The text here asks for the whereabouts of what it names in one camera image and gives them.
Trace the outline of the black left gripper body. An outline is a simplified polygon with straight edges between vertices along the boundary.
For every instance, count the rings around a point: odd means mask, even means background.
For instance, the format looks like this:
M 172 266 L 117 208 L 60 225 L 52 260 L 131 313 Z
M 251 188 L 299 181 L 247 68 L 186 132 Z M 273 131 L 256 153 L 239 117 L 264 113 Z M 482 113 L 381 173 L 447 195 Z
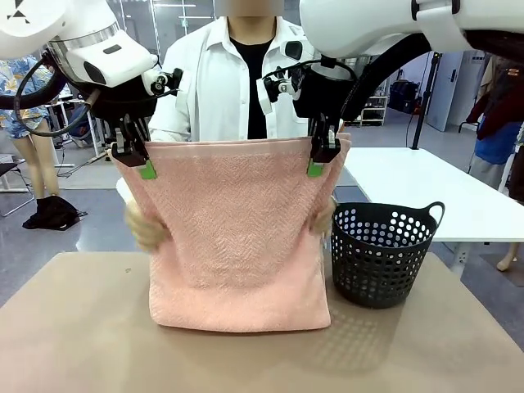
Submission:
M 120 120 L 126 115 L 132 119 L 151 116 L 157 98 L 150 95 L 141 77 L 136 77 L 114 88 L 100 84 L 88 84 L 88 95 L 95 90 L 99 95 L 91 106 L 91 113 L 105 121 Z

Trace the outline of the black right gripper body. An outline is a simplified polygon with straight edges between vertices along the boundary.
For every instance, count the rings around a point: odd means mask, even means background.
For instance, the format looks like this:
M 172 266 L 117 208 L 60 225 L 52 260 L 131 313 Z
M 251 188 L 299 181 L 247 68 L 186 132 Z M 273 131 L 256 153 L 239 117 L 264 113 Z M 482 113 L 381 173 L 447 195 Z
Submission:
M 342 105 L 354 84 L 354 76 L 344 67 L 302 67 L 293 71 L 296 115 L 313 119 L 322 114 L 340 119 Z

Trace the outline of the person's left hand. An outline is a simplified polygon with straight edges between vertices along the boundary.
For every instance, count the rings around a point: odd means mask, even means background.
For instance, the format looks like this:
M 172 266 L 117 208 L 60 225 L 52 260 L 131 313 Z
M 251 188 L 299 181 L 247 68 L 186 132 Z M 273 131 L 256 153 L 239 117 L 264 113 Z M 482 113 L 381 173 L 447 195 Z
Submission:
M 321 237 L 329 234 L 332 226 L 332 217 L 335 213 L 336 207 L 337 202 L 333 196 L 331 196 L 327 200 L 326 206 L 313 218 L 309 226 L 310 232 Z

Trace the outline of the person's right hand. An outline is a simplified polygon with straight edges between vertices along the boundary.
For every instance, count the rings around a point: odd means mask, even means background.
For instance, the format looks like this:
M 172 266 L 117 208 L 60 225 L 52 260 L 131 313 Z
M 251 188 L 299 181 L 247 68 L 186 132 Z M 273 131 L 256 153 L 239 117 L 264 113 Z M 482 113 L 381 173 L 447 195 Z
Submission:
M 124 219 L 137 244 L 145 252 L 156 252 L 169 235 L 163 223 L 145 216 L 136 201 L 126 203 Z

